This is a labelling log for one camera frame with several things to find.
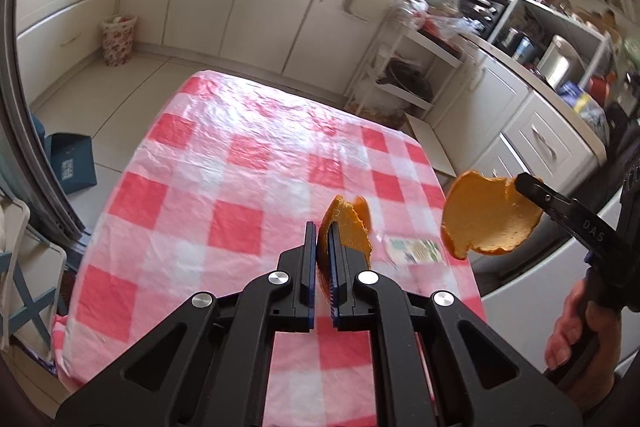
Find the clear plastic bottle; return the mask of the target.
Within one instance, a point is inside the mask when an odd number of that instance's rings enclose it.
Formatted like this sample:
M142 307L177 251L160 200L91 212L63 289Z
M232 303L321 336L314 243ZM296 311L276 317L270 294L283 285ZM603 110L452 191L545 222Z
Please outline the clear plastic bottle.
M384 247L390 261L400 267L444 262L442 250L431 239L406 239L405 237L385 236Z

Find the orange peel piece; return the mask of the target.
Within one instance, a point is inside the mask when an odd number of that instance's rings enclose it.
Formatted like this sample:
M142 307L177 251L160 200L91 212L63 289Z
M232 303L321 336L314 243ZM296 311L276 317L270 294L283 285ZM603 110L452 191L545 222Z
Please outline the orange peel piece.
M509 254L533 233L542 210L516 191L514 178L486 178L463 173L450 188L440 236L459 260L470 251L484 256Z
M360 251L364 254L367 267L371 266L372 244L371 215L367 199L357 196L352 202L337 195L332 200L323 216L319 237L316 262L320 275L320 285L326 298L330 298L330 259L329 259L329 228L333 222L338 225L341 244Z

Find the red checkered tablecloth table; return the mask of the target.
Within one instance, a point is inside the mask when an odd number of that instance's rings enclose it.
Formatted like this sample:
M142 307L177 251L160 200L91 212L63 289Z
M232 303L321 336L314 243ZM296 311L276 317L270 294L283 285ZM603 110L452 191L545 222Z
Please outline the red checkered tablecloth table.
M194 294L234 294L276 269L337 197L367 202L374 271L482 311L468 262L390 252L395 239L439 239L445 196L415 139L250 80L191 76L117 182L55 323L70 389L58 413L75 414L90 379Z

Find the white step stool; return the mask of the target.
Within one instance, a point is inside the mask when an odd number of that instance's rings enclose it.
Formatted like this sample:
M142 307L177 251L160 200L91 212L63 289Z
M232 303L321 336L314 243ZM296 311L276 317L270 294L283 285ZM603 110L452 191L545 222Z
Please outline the white step stool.
M446 176L448 179L454 179L457 173L454 171L454 167L452 167L447 154L442 148L442 144L440 144L431 126L409 114L405 114L405 117L413 138L422 146L435 172Z

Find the metal countertop shelf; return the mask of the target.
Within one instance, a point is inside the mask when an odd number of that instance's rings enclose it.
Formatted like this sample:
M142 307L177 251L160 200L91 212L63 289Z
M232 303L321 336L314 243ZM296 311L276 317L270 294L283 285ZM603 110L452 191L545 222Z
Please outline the metal countertop shelf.
M541 37L535 41L541 49L548 48L553 36L561 36L576 50L584 69L582 77L575 81L579 88L587 89L587 84L593 76L605 77L615 68L615 50L608 32L602 35L599 31L535 0L511 0L487 41L495 46L498 39L511 27L517 27L529 37L535 37L536 32L531 32L523 26L526 17L540 28Z

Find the white storage rack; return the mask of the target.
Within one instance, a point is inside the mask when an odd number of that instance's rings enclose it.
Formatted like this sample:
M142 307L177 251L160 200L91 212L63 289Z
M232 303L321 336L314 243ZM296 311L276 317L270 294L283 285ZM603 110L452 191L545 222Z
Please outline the white storage rack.
M399 128L407 114L424 117L462 71L460 40L393 23L376 36L345 92L348 113Z

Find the blue box on floor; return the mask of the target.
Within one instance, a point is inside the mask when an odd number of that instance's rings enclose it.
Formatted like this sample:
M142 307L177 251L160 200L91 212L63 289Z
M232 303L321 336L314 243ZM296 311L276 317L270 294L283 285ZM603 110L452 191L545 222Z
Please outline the blue box on floor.
M44 150L66 195L98 184L90 136L56 132L44 139Z

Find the blue white folding rack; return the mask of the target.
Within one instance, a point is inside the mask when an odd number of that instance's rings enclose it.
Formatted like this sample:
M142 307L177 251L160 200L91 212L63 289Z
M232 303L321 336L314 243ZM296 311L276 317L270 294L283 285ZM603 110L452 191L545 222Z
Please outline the blue white folding rack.
M16 340L49 362L66 252L32 231L29 219L24 202L1 196L1 348Z

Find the floral waste basket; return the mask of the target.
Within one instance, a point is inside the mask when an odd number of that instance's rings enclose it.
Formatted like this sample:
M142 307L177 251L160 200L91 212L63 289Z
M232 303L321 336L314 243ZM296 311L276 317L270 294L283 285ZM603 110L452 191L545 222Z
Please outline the floral waste basket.
M137 19L131 15L116 15L102 20L102 51L106 66L122 66L130 60Z

